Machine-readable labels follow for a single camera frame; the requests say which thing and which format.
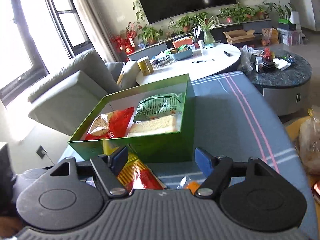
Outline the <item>yellow red lobster snack bag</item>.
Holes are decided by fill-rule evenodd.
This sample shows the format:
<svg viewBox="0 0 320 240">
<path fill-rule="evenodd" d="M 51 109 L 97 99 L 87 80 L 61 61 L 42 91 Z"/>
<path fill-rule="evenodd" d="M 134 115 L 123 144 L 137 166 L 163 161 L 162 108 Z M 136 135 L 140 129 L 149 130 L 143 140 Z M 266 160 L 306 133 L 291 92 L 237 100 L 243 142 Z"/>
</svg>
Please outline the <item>yellow red lobster snack bag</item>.
<svg viewBox="0 0 320 240">
<path fill-rule="evenodd" d="M 131 145 L 124 145 L 129 150 L 129 158 L 126 165 L 116 178 L 131 193 L 135 189 L 163 190 L 166 186 L 153 174 L 136 155 Z M 122 146 L 116 146 L 109 140 L 103 141 L 103 151 L 107 156 L 111 155 L 116 149 Z"/>
</svg>

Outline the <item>red cracker snack bag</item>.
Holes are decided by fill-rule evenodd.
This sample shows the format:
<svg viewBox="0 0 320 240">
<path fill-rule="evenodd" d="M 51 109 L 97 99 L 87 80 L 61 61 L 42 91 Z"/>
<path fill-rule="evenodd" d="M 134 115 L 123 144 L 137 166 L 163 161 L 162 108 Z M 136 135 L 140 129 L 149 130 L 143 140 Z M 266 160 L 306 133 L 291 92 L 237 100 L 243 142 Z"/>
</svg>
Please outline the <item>red cracker snack bag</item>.
<svg viewBox="0 0 320 240">
<path fill-rule="evenodd" d="M 129 107 L 97 116 L 88 129 L 85 140 L 124 137 L 134 111 L 134 107 Z"/>
</svg>

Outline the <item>plastic bag with snacks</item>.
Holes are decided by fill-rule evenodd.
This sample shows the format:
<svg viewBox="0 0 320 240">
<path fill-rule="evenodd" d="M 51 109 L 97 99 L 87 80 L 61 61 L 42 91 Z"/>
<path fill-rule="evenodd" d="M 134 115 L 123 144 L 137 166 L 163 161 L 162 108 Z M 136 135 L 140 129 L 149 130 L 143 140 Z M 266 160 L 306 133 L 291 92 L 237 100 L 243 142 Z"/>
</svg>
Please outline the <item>plastic bag with snacks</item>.
<svg viewBox="0 0 320 240">
<path fill-rule="evenodd" d="M 300 126 L 299 155 L 306 171 L 319 175 L 319 106 L 312 106 L 309 115 Z"/>
</svg>

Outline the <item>blue tray with snacks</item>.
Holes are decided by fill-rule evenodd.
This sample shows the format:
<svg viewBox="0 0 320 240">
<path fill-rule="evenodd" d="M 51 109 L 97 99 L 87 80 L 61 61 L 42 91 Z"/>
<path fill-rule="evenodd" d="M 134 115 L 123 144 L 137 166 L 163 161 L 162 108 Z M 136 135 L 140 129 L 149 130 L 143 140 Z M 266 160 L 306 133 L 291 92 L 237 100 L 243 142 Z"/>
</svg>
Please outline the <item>blue tray with snacks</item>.
<svg viewBox="0 0 320 240">
<path fill-rule="evenodd" d="M 182 45 L 177 49 L 171 50 L 171 57 L 175 61 L 180 61 L 189 58 L 193 55 L 193 50 L 189 45 Z"/>
</svg>

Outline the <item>green storage box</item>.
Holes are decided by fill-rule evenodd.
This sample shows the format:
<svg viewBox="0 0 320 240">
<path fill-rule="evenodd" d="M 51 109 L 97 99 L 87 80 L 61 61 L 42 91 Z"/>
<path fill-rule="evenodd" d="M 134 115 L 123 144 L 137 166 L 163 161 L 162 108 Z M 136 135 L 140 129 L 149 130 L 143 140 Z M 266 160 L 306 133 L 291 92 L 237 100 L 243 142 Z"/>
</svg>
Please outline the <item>green storage box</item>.
<svg viewBox="0 0 320 240">
<path fill-rule="evenodd" d="M 191 161 L 194 96 L 187 74 L 107 95 L 69 144 L 84 160 L 127 146 L 144 163 Z"/>
</svg>

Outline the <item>blue striped cloth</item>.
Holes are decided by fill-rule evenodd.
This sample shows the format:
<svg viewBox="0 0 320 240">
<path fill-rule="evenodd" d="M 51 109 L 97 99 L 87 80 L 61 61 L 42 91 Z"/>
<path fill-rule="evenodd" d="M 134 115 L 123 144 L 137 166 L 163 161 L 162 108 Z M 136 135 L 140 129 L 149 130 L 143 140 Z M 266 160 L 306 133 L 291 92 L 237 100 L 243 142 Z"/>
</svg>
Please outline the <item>blue striped cloth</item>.
<svg viewBox="0 0 320 240">
<path fill-rule="evenodd" d="M 223 154 L 236 161 L 263 157 L 268 165 L 296 187 L 306 198 L 302 224 L 285 233 L 271 233 L 267 239 L 312 239 L 319 236 L 316 208 L 298 153 L 279 118 L 263 96 L 241 72 L 219 74 L 198 81 L 178 76 L 108 95 L 93 101 L 81 100 L 74 114 L 84 112 L 79 131 L 94 113 L 129 105 L 144 94 L 180 87 L 191 89 L 195 112 L 194 146 L 211 154 Z M 263 239 L 263 234 L 241 229 L 223 215 L 217 205 L 199 200 L 191 193 L 160 191 L 156 198 L 135 202 L 135 211 L 125 217 L 103 219 L 90 229 L 67 235 L 68 239 Z M 143 204 L 149 204 L 143 211 Z"/>
</svg>

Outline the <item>pale yellow snack packet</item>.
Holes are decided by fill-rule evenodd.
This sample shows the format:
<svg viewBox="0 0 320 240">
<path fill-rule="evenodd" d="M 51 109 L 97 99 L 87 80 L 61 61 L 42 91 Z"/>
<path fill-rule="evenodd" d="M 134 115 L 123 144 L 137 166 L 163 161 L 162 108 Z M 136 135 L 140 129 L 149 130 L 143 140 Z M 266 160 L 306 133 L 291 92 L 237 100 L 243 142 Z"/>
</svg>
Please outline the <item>pale yellow snack packet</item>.
<svg viewBox="0 0 320 240">
<path fill-rule="evenodd" d="M 141 121 L 133 124 L 127 134 L 128 137 L 139 137 L 145 135 L 155 135 L 176 132 L 176 118 L 173 115 L 149 121 Z"/>
</svg>

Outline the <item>green snack bag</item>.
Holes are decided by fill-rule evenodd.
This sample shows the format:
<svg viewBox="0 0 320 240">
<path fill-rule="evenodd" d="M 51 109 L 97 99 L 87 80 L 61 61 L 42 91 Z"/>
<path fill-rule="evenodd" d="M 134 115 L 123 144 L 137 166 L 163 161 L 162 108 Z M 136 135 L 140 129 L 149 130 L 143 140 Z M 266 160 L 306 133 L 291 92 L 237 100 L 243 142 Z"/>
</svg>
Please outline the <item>green snack bag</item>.
<svg viewBox="0 0 320 240">
<path fill-rule="evenodd" d="M 145 98 L 138 104 L 133 122 L 180 114 L 184 109 L 184 100 L 185 93 L 166 93 Z"/>
</svg>

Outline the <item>grey sofa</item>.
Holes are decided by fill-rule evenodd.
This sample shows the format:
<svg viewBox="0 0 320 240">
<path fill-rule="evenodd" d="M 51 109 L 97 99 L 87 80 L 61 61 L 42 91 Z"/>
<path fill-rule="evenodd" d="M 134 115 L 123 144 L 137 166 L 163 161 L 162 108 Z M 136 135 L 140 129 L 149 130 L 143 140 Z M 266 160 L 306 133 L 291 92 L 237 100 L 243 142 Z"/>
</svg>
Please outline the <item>grey sofa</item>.
<svg viewBox="0 0 320 240">
<path fill-rule="evenodd" d="M 29 118 L 72 135 L 106 95 L 137 86 L 135 61 L 104 62 L 89 49 L 31 88 Z"/>
</svg>

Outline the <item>yellow tin can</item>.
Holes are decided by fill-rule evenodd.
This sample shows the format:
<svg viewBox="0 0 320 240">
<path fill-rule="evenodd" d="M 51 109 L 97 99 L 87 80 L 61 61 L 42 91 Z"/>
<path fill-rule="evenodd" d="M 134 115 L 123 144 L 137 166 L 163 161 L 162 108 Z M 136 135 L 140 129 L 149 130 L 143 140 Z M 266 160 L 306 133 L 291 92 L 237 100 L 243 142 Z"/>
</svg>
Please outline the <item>yellow tin can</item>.
<svg viewBox="0 0 320 240">
<path fill-rule="evenodd" d="M 148 75 L 153 74 L 153 72 L 154 72 L 153 66 L 152 66 L 148 56 L 139 59 L 137 61 L 137 63 L 138 63 L 139 68 L 144 76 L 148 76 Z"/>
</svg>

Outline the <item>white oval coffee table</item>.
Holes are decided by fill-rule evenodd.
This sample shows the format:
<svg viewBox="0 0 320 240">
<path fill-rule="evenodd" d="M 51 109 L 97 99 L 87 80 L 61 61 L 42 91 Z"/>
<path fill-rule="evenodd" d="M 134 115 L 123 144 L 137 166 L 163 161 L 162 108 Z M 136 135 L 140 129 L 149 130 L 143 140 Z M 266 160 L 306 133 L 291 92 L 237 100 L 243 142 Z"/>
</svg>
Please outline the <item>white oval coffee table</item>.
<svg viewBox="0 0 320 240">
<path fill-rule="evenodd" d="M 232 54 L 228 57 L 223 52 Z M 241 51 L 234 45 L 218 43 L 213 48 L 193 51 L 192 57 L 180 61 L 172 61 L 166 66 L 154 70 L 153 74 L 144 76 L 138 73 L 136 82 L 139 85 L 188 74 L 191 81 L 204 77 L 233 72 L 241 61 Z"/>
</svg>

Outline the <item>dark marble round table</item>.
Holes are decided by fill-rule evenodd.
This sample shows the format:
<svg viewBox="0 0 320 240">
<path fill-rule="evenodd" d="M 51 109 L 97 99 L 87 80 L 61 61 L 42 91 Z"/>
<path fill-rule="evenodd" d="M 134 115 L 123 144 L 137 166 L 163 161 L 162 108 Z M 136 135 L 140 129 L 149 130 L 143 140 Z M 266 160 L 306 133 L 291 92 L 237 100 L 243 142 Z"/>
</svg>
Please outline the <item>dark marble round table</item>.
<svg viewBox="0 0 320 240">
<path fill-rule="evenodd" d="M 271 48 L 276 57 L 289 56 L 293 62 L 285 70 L 246 74 L 257 90 L 263 95 L 277 116 L 296 113 L 308 102 L 312 68 L 302 56 L 282 48 Z"/>
</svg>

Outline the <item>small dark glass jar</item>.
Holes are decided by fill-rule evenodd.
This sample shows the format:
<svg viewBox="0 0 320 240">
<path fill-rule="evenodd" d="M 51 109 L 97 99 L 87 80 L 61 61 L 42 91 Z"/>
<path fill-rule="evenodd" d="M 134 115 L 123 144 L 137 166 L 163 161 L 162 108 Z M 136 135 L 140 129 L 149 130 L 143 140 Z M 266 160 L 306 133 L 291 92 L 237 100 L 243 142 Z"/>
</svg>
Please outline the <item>small dark glass jar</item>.
<svg viewBox="0 0 320 240">
<path fill-rule="evenodd" d="M 255 71 L 259 74 L 264 72 L 264 64 L 262 57 L 255 58 Z"/>
</svg>

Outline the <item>red flower decoration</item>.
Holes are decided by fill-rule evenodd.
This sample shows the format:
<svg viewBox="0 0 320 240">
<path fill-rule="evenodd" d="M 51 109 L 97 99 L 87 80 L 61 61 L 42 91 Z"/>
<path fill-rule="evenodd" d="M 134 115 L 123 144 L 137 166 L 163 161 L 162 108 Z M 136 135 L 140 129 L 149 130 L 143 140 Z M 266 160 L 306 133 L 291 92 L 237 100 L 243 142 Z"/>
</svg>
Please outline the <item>red flower decoration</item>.
<svg viewBox="0 0 320 240">
<path fill-rule="evenodd" d="M 113 35 L 111 42 L 116 50 L 124 51 L 127 55 L 135 52 L 135 38 L 137 37 L 138 27 L 135 22 L 129 22 L 126 29 L 118 35 Z"/>
</svg>

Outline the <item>cardboard box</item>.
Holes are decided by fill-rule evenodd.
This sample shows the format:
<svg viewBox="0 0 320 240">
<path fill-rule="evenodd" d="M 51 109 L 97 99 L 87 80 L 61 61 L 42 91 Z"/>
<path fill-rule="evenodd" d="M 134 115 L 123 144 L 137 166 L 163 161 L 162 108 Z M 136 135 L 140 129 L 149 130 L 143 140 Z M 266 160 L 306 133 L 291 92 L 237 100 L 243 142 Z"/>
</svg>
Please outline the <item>cardboard box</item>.
<svg viewBox="0 0 320 240">
<path fill-rule="evenodd" d="M 255 39 L 255 30 L 245 31 L 244 29 L 223 32 L 228 44 L 239 44 L 243 42 L 253 41 Z"/>
</svg>

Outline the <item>glass vase with plant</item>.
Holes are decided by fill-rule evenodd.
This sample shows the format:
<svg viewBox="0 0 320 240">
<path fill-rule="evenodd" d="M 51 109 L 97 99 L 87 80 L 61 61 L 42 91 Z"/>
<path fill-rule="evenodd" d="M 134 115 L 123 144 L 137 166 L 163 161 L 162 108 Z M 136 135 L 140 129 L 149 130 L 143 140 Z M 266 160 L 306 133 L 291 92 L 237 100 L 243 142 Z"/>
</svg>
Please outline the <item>glass vase with plant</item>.
<svg viewBox="0 0 320 240">
<path fill-rule="evenodd" d="M 203 41 L 205 44 L 214 44 L 215 38 L 211 34 L 211 30 L 215 28 L 215 16 L 211 16 L 207 19 L 207 16 L 200 18 L 199 16 L 195 17 L 197 19 L 197 26 L 204 32 Z"/>
</svg>

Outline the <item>clear plastic storage bin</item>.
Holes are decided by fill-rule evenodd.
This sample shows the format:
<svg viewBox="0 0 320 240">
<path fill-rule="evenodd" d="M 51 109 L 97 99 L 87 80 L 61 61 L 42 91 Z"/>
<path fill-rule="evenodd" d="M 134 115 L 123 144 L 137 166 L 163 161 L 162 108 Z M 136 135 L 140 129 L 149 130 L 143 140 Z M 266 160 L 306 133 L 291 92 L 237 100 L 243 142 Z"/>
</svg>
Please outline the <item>clear plastic storage bin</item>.
<svg viewBox="0 0 320 240">
<path fill-rule="evenodd" d="M 279 42 L 287 46 L 295 46 L 303 44 L 303 33 L 301 30 L 285 30 L 277 28 Z"/>
</svg>

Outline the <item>tall potted plant white pot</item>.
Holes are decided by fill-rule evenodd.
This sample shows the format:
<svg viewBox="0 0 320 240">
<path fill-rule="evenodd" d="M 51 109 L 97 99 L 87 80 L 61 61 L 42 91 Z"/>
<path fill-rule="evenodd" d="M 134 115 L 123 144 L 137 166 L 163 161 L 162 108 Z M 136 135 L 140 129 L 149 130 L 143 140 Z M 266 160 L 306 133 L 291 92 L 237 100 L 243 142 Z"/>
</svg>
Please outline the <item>tall potted plant white pot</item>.
<svg viewBox="0 0 320 240">
<path fill-rule="evenodd" d="M 295 6 L 291 3 L 281 4 L 281 1 L 278 0 L 277 3 L 274 2 L 264 2 L 264 5 L 267 6 L 268 11 L 275 11 L 278 15 L 278 28 L 296 31 L 296 24 L 292 23 L 290 18 L 292 13 L 295 11 Z"/>
</svg>

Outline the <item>window with dark frame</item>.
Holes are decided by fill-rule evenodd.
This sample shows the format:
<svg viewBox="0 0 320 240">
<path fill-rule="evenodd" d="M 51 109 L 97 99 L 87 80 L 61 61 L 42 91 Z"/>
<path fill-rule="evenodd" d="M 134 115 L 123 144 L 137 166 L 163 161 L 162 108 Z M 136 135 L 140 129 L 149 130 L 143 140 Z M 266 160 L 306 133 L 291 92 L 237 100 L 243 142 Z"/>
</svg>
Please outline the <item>window with dark frame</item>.
<svg viewBox="0 0 320 240">
<path fill-rule="evenodd" d="M 1 102 L 92 48 L 73 0 L 1 0 Z"/>
</svg>

